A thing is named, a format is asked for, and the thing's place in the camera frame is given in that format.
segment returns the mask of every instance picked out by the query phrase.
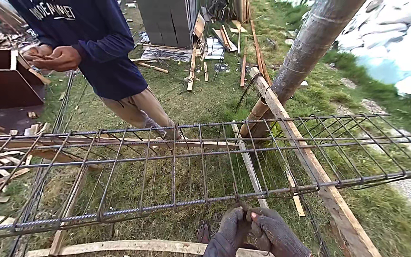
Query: debris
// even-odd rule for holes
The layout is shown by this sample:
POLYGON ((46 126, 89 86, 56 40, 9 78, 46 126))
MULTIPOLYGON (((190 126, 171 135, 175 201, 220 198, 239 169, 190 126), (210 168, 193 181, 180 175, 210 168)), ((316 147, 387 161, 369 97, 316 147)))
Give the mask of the debris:
POLYGON ((37 119, 37 114, 35 112, 28 112, 28 118, 37 119))
POLYGON ((300 84, 300 88, 306 88, 308 87, 309 83, 307 83, 306 80, 304 80, 301 84, 300 84))
POLYGON ((166 74, 169 73, 169 71, 166 70, 166 69, 162 69, 162 68, 159 68, 159 67, 156 67, 156 66, 153 66, 153 65, 149 65, 149 64, 143 63, 143 62, 136 62, 136 64, 138 64, 138 65, 140 65, 140 66, 147 67, 147 68, 152 68, 152 69, 154 69, 154 70, 161 71, 161 72, 164 72, 164 73, 166 73, 166 74))
POLYGON ((199 38, 199 40, 202 39, 202 33, 204 33, 204 26, 205 25, 206 25, 206 21, 201 16, 201 14, 198 13, 198 17, 196 19, 196 23, 195 23, 195 26, 193 28, 193 33, 199 38))
POLYGON ((286 39, 285 40, 285 44, 287 44, 287 45, 292 45, 293 43, 294 43, 293 39, 286 39))
POLYGON ((225 48, 216 38, 207 39, 207 54, 204 59, 223 59, 225 48))
POLYGON ((209 73, 207 72, 207 62, 204 62, 204 79, 209 81, 209 73))
POLYGON ((63 100, 64 96, 66 95, 66 91, 61 92, 60 98, 58 100, 63 100))
POLYGON ((270 38, 266 38, 266 44, 268 47, 272 48, 273 50, 277 49, 277 43, 270 38))
POLYGON ((215 72, 220 71, 229 72, 229 64, 215 64, 215 72))

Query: gloved hand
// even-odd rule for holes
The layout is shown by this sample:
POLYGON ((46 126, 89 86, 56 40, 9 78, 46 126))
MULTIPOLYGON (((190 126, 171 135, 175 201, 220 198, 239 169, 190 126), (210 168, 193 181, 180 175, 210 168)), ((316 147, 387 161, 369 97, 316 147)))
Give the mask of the gloved hand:
POLYGON ((275 257, 309 257, 310 250, 296 237, 276 211, 251 208, 247 221, 252 222, 251 233, 256 237, 256 247, 269 251, 275 257))
POLYGON ((245 236, 251 229, 251 221, 246 220, 247 208, 229 209, 221 219, 220 229, 210 240, 203 257, 235 257, 245 236))
POLYGON ((251 229, 252 222, 246 220, 246 214, 247 208, 241 206, 229 209, 221 219, 217 234, 222 235, 235 250, 242 245, 251 229))

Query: wooden stake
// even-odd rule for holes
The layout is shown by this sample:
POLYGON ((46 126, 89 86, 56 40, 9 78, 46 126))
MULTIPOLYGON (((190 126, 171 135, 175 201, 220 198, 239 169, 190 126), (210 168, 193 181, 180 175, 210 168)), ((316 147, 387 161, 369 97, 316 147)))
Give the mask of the wooden stake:
MULTIPOLYGON (((232 130, 234 131, 234 136, 236 138, 242 138, 239 135, 239 128, 237 127, 236 124, 232 124, 232 130)), ((247 147, 245 146, 245 143, 242 141, 238 141, 239 149, 240 150, 246 150, 247 147)), ((253 167, 252 159, 250 158, 249 153, 242 153, 242 159, 243 162, 245 163, 245 167, 247 168, 248 176, 250 177, 250 181, 252 182, 253 190, 255 193, 261 192, 261 184, 259 183, 258 177, 256 176, 255 169, 253 167)), ((263 208, 269 208, 266 199, 258 199, 259 205, 263 208)))
POLYGON ((153 65, 149 65, 149 64, 146 64, 146 63, 143 63, 143 62, 136 62, 136 63, 140 66, 144 66, 144 67, 147 67, 147 68, 152 68, 154 70, 161 71, 161 72, 164 72, 166 74, 169 73, 168 70, 162 69, 162 68, 159 68, 159 67, 156 67, 156 66, 153 66, 153 65))
MULTIPOLYGON (((251 76, 254 76, 257 73, 258 69, 256 68, 253 68, 250 71, 251 76)), ((267 106, 270 108, 272 114, 277 119, 290 118, 285 108, 283 108, 282 104, 278 100, 276 94, 272 91, 264 78, 257 77, 255 79, 255 85, 267 103, 267 106)), ((280 121, 278 123, 286 137, 303 138, 293 121, 280 121)), ((292 146, 307 145, 304 141, 290 141, 290 144, 292 146)), ((312 172, 312 176, 314 176, 314 178, 312 178, 313 181, 317 180, 319 183, 331 182, 328 174, 323 169, 311 149, 300 148, 294 152, 304 169, 312 172)), ((322 186, 318 191, 318 194, 321 196, 324 206, 329 210, 331 216, 337 224, 337 227, 349 244, 349 249, 351 252, 356 256, 381 257, 377 248, 374 246, 371 239, 354 216, 353 212, 351 212, 350 207, 348 207, 337 188, 335 186, 322 186)))
POLYGON ((204 62, 204 79, 209 81, 209 73, 207 72, 207 62, 204 62))
POLYGON ((193 90, 193 82, 195 81, 195 67, 196 67, 196 48, 198 44, 195 43, 193 46, 193 53, 191 54, 191 66, 190 66, 190 76, 188 76, 188 86, 187 91, 193 90))
POLYGON ((245 50, 243 51, 242 70, 240 73, 240 87, 243 87, 245 81, 245 65, 247 62, 247 40, 245 40, 245 50))

